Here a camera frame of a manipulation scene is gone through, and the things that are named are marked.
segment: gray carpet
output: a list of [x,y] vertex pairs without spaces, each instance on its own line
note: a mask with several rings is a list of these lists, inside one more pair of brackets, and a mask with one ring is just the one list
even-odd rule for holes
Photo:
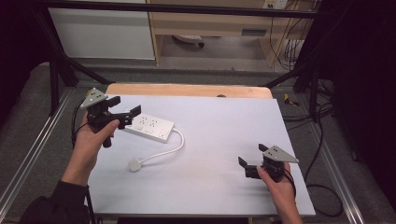
[[[99,69],[98,73],[125,82],[162,82],[162,83],[192,83],[192,84],[239,84],[255,86],[266,83],[274,78],[273,75],[254,72],[198,72],[173,70],[138,70]],[[46,67],[37,67],[32,73],[20,102],[14,106],[7,123],[0,130],[0,190],[5,190],[7,183],[17,172],[27,150],[33,144],[40,129],[43,127],[50,112],[50,90],[48,89],[49,75]],[[77,102],[85,97],[88,87],[78,87],[73,92],[71,102],[67,105],[58,124],[53,130],[49,141],[44,146],[31,173],[27,177],[20,193],[10,207],[7,217],[19,217],[26,206],[39,195],[50,195],[56,182],[61,177],[71,153],[70,120]],[[283,91],[274,89],[274,97],[279,102],[282,115],[302,115],[300,106],[285,105]],[[292,92],[290,98],[297,98]],[[287,123],[291,128],[299,123]],[[336,118],[328,116],[323,119],[324,136],[332,154],[340,166],[354,199],[367,223],[396,223],[396,215],[388,201],[374,182],[369,170],[363,163],[354,162],[351,152],[338,126]],[[311,162],[317,143],[308,124],[289,131],[290,140],[297,157],[300,159],[304,172]],[[328,175],[323,160],[319,156],[308,177],[308,183],[321,184],[332,188],[332,181]],[[314,206],[326,213],[334,213],[339,204],[329,191],[312,189],[311,198]],[[266,219],[255,218],[255,223],[265,222]],[[306,223],[348,223],[343,213],[340,217],[326,217],[317,214],[306,217]]]

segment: floor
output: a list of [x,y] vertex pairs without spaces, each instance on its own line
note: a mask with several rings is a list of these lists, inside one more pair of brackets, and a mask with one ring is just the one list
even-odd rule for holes
[[[277,64],[275,68],[268,68],[255,38],[204,37],[204,41],[205,47],[201,49],[192,44],[181,43],[171,36],[166,37],[163,59],[159,65],[154,62],[128,60],[81,61],[102,76],[125,82],[257,86],[288,71],[289,67],[285,64],[283,64],[284,67]],[[282,57],[282,63],[287,63],[285,57]],[[36,196],[51,193],[54,183],[62,174],[70,156],[69,131],[64,127],[69,124],[69,115],[72,114],[74,105],[84,96],[90,86],[96,85],[106,89],[86,76],[78,75],[81,82],[72,93],[72,102],[65,106],[58,125],[49,131],[50,137],[41,146],[41,154],[37,156],[30,173],[26,174],[22,180],[24,184],[17,190],[19,194],[10,199],[13,204],[7,208],[6,219],[8,220],[18,219],[23,209]],[[306,100],[306,94],[294,94],[292,91],[294,81],[295,79],[291,78],[272,89],[283,116],[301,116],[306,113],[301,106]],[[321,84],[329,88],[332,85],[328,82]],[[291,103],[285,104],[285,93],[289,95]],[[328,97],[319,96],[318,100],[319,103],[324,104],[328,101]],[[8,183],[18,171],[25,156],[29,154],[30,146],[40,135],[41,128],[48,120],[49,102],[48,67],[43,65],[32,72],[20,102],[14,106],[8,122],[0,129],[0,161],[2,162],[0,191],[6,192]],[[367,167],[363,163],[352,160],[351,151],[336,117],[329,115],[322,119],[322,123],[326,146],[340,167],[360,209],[361,216],[364,218],[364,223],[396,223],[394,210],[389,206]],[[287,129],[290,129],[290,141],[297,157],[300,158],[300,166],[304,172],[317,151],[315,125],[312,122],[305,123],[305,121],[286,122],[285,125]],[[322,153],[319,154],[307,182],[334,189],[332,178],[322,156]],[[314,206],[318,209],[326,213],[335,213],[340,208],[337,198],[329,191],[311,189],[310,192]],[[269,223],[268,218],[254,218],[253,220],[254,223]],[[306,217],[304,220],[306,223],[353,223],[346,212],[339,217],[327,217],[318,213],[315,217]]]

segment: electrical outlet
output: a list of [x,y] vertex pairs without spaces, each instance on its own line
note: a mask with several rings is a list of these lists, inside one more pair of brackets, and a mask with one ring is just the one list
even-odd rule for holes
[[285,9],[288,0],[265,0],[262,8]]
[[134,117],[132,125],[125,126],[125,131],[166,143],[174,126],[174,122],[140,114]]

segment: hand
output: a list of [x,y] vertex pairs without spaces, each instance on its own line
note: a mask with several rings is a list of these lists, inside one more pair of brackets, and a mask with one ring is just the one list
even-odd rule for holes
[[100,132],[96,132],[87,122],[87,114],[85,114],[81,122],[82,126],[77,133],[72,156],[62,177],[63,182],[83,187],[88,185],[88,178],[96,164],[101,145],[109,136],[113,135],[120,124],[120,121],[115,119],[109,122]]
[[[285,169],[290,173],[290,165],[288,162],[285,162]],[[283,177],[276,183],[260,166],[257,167],[257,171],[271,193],[276,211],[282,219],[282,223],[303,223],[294,201],[293,187],[289,180]]]

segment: white power cord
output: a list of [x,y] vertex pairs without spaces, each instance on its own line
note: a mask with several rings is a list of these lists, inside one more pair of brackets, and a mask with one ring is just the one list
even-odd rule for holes
[[176,128],[173,128],[172,131],[174,131],[174,132],[180,134],[180,137],[181,137],[181,144],[180,144],[179,147],[177,147],[177,148],[175,148],[175,149],[172,149],[172,150],[169,150],[169,151],[165,151],[165,152],[162,152],[162,153],[158,153],[158,154],[152,155],[152,156],[147,157],[147,158],[142,159],[142,160],[133,159],[133,160],[131,160],[131,161],[129,162],[129,168],[131,169],[131,171],[132,171],[132,172],[136,172],[136,171],[140,170],[140,168],[142,168],[143,162],[145,162],[145,161],[148,161],[148,160],[151,160],[151,159],[153,159],[153,158],[156,158],[156,157],[159,157],[159,156],[163,156],[163,155],[166,155],[166,154],[169,154],[169,153],[176,152],[176,151],[180,150],[180,149],[184,146],[184,136],[183,136],[183,133],[182,133],[181,131],[179,131],[178,129],[176,129]]

